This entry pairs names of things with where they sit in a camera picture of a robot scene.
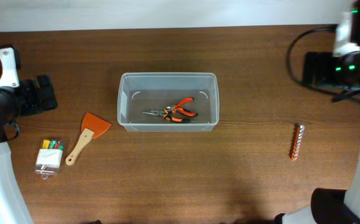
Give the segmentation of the orange scraper wooden handle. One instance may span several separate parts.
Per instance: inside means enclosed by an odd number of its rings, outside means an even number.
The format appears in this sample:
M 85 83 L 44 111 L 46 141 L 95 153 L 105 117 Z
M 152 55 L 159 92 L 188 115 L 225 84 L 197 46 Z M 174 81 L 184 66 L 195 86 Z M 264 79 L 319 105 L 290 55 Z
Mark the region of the orange scraper wooden handle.
M 111 123 L 87 112 L 81 123 L 81 134 L 78 138 L 78 141 L 71 153 L 65 159 L 66 165 L 72 166 L 76 162 L 77 157 L 80 155 L 83 148 L 92 139 L 97 139 L 105 134 L 111 126 Z

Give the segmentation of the orange black long-nose pliers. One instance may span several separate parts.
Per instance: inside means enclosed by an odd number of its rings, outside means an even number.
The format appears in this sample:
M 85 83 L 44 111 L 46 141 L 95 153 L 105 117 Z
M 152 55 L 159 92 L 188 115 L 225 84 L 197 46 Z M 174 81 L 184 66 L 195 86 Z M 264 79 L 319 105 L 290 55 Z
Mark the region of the orange black long-nose pliers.
M 189 123 L 190 122 L 190 119 L 173 117 L 172 112 L 168 111 L 166 109 L 164 109 L 164 110 L 147 110 L 147 111 L 143 111 L 143 113 L 149 114 L 149 115 L 152 115 L 152 116 L 163 117 L 164 120 L 170 121 L 172 123 L 183 124 L 183 123 Z

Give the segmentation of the clear plastic container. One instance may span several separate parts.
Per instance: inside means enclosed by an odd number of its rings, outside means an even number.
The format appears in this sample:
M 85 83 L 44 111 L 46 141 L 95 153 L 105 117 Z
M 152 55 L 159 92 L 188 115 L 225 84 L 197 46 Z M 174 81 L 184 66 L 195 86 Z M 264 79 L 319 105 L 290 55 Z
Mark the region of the clear plastic container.
M 198 116 L 175 124 L 143 113 L 164 110 L 187 97 L 182 108 Z M 129 132 L 208 132 L 219 122 L 219 90 L 216 75 L 203 72 L 125 73 L 118 90 L 118 123 Z

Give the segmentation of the orange socket bit rail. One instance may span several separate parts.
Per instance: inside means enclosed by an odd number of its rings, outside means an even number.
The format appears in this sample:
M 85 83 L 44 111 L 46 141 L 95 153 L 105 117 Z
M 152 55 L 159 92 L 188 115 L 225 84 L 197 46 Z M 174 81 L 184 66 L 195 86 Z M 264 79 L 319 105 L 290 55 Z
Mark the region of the orange socket bit rail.
M 305 126 L 302 124 L 297 124 L 294 132 L 294 139 L 293 139 L 291 151 L 290 151 L 290 158 L 293 161 L 296 161 L 298 159 L 298 154 L 304 132 L 305 132 Z

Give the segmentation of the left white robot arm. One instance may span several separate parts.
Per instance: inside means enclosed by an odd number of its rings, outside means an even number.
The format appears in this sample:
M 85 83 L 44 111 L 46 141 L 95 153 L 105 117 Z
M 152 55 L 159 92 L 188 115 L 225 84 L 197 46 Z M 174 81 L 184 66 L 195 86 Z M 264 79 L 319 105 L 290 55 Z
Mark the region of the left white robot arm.
M 11 149 L 6 128 L 20 135 L 16 119 L 54 110 L 58 102 L 48 75 L 20 80 L 19 51 L 13 45 L 0 46 L 0 223 L 32 223 L 12 166 Z

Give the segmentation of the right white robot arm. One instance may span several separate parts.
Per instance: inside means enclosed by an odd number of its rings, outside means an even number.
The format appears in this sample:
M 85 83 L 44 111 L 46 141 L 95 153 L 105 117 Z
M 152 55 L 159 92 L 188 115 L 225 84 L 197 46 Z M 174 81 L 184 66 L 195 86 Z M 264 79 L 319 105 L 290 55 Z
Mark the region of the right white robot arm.
M 292 69 L 291 53 L 308 30 L 292 41 L 285 64 L 289 77 L 298 85 L 331 96 L 333 103 L 350 100 L 360 105 L 360 1 L 343 13 L 339 24 L 322 27 L 336 34 L 332 52 L 309 52 L 305 56 L 303 77 Z M 360 223 L 360 152 L 356 172 L 348 190 L 317 188 L 310 204 L 292 213 L 281 213 L 274 223 Z

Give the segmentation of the colourful bit set pack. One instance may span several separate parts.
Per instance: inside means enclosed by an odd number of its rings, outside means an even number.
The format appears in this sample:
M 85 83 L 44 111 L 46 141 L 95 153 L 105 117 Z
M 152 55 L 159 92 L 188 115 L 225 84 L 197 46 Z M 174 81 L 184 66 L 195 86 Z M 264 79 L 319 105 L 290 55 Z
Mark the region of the colourful bit set pack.
M 62 161 L 64 141 L 62 139 L 44 139 L 37 154 L 35 173 L 41 179 L 58 174 Z

